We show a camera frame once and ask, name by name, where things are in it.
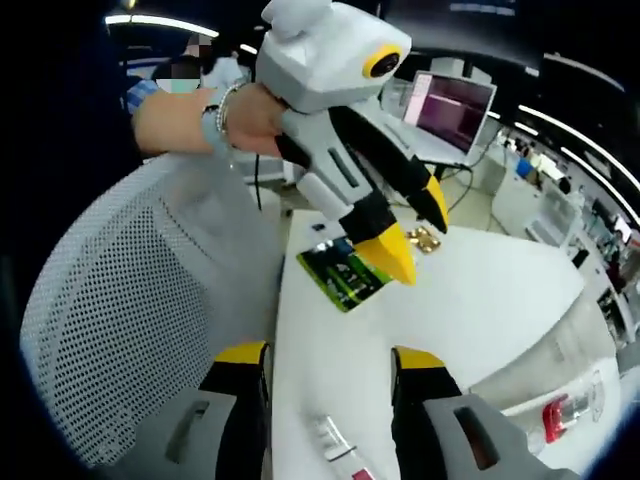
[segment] face mask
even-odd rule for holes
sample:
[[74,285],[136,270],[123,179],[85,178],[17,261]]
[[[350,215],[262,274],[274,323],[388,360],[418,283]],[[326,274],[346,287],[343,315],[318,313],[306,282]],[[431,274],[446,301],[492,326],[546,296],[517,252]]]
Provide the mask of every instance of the face mask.
[[191,93],[200,86],[198,78],[163,78],[158,79],[158,86],[169,93]]

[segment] gray gripper base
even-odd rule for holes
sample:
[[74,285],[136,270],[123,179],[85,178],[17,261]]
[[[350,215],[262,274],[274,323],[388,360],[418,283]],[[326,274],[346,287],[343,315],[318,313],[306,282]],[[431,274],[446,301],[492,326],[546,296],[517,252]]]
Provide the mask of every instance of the gray gripper base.
[[135,446],[106,477],[211,480],[236,397],[185,388],[136,430]]
[[[525,433],[476,395],[424,402],[442,448],[448,480],[576,480],[571,470],[552,470],[532,455]],[[496,463],[480,470],[458,416],[466,414],[478,428],[484,449]]]

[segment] monitor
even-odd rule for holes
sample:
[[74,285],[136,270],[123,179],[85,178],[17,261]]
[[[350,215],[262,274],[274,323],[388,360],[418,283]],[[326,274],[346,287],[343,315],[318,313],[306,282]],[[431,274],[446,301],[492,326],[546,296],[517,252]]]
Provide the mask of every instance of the monitor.
[[495,91],[495,85],[419,71],[403,120],[466,156],[476,143]]

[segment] white table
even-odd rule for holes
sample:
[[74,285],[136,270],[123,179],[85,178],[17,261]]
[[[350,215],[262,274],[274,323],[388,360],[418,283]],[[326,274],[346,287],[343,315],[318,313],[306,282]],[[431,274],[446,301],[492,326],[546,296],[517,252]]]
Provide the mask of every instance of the white table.
[[[396,210],[405,227],[415,225],[409,212]],[[466,389],[535,344],[583,288],[557,249],[451,227],[438,252],[416,251],[417,287],[392,282],[344,314],[295,258],[319,243],[311,225],[322,221],[319,212],[296,211],[287,247],[273,378],[276,480],[331,478],[304,420],[317,413],[330,414],[385,478],[400,478],[391,347],[440,356]]]
[[518,238],[529,238],[527,225],[542,206],[543,194],[520,178],[513,170],[507,173],[491,204],[491,213],[506,232]]

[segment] small bottle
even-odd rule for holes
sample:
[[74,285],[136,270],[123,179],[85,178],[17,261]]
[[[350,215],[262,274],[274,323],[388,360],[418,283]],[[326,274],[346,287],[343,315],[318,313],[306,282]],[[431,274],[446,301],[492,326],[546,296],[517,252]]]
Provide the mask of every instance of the small bottle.
[[313,430],[338,480],[382,480],[358,452],[358,447],[345,440],[330,416],[315,417]]

